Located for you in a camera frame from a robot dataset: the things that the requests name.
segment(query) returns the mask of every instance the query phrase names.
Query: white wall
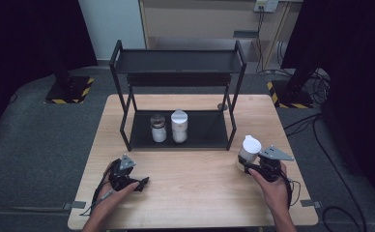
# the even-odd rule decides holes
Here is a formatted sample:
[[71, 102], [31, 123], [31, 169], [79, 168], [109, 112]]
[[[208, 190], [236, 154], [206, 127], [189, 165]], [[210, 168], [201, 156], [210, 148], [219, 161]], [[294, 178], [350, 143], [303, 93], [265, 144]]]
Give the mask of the white wall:
[[79, 0], [98, 60], [109, 60], [117, 40], [145, 48], [138, 0]]

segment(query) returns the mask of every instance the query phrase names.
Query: black curtain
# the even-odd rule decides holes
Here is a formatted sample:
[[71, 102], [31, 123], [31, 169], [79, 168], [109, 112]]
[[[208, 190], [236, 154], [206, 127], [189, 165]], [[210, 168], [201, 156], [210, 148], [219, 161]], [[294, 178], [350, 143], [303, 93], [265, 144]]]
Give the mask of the black curtain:
[[37, 25], [65, 69], [97, 64], [78, 1], [0, 0], [0, 117], [17, 88], [53, 74]]
[[283, 68], [297, 68], [316, 35], [320, 55], [310, 62], [331, 78], [326, 123], [345, 162], [375, 188], [375, 1], [304, 0]]

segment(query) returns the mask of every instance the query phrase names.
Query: wooden tabletop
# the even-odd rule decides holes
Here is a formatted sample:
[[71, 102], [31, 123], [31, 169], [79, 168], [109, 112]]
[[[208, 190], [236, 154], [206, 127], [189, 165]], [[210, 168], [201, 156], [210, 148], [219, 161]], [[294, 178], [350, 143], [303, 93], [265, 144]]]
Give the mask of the wooden tabletop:
[[[135, 95], [139, 109], [215, 109], [221, 95]], [[119, 133], [123, 111], [117, 95], [107, 99], [75, 201], [91, 205], [106, 166], [122, 154], [136, 162], [133, 179], [150, 177], [142, 192], [133, 192], [118, 206], [106, 229], [246, 227], [274, 225], [257, 183], [236, 166], [246, 135], [257, 138], [263, 149], [274, 145], [294, 156], [270, 96], [239, 95], [234, 116], [237, 132], [229, 151], [128, 152]], [[132, 112], [126, 126], [130, 131]], [[226, 128], [230, 133], [230, 121]], [[296, 161], [285, 161], [288, 177], [301, 183], [300, 200], [310, 199]], [[297, 198], [298, 188], [293, 194]], [[296, 225], [318, 222], [314, 207], [300, 200], [290, 208]], [[72, 209], [68, 226], [82, 229], [85, 209]]]

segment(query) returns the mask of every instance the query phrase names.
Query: hand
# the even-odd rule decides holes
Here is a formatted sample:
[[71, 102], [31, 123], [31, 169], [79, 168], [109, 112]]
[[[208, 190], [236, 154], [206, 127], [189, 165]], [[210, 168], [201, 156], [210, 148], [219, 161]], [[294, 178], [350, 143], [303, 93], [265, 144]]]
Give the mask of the hand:
[[[282, 162], [280, 164], [281, 170], [287, 175], [286, 165]], [[280, 177], [275, 182], [268, 182], [260, 173], [253, 169], [249, 168], [248, 173], [263, 190], [264, 199], [273, 215], [276, 231], [296, 231], [288, 210], [287, 187], [283, 178]]]
[[[98, 194], [98, 199], [101, 199], [113, 187], [108, 182], [109, 173], [103, 180], [105, 185], [102, 186], [100, 193]], [[117, 205], [131, 192], [133, 192], [137, 186], [138, 182], [132, 183], [120, 191], [113, 190], [112, 193], [107, 196], [103, 201], [101, 201], [92, 211], [88, 221], [85, 223], [82, 231], [100, 231], [103, 226], [104, 221], [107, 217], [116, 209]]]

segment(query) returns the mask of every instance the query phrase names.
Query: dark jar lid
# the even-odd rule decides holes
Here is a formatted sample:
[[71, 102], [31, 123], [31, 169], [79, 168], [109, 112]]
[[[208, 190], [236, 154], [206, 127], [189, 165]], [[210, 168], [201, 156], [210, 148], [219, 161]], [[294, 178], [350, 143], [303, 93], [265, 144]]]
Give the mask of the dark jar lid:
[[163, 128], [165, 125], [164, 116], [161, 114], [155, 114], [151, 117], [151, 127], [152, 128]]

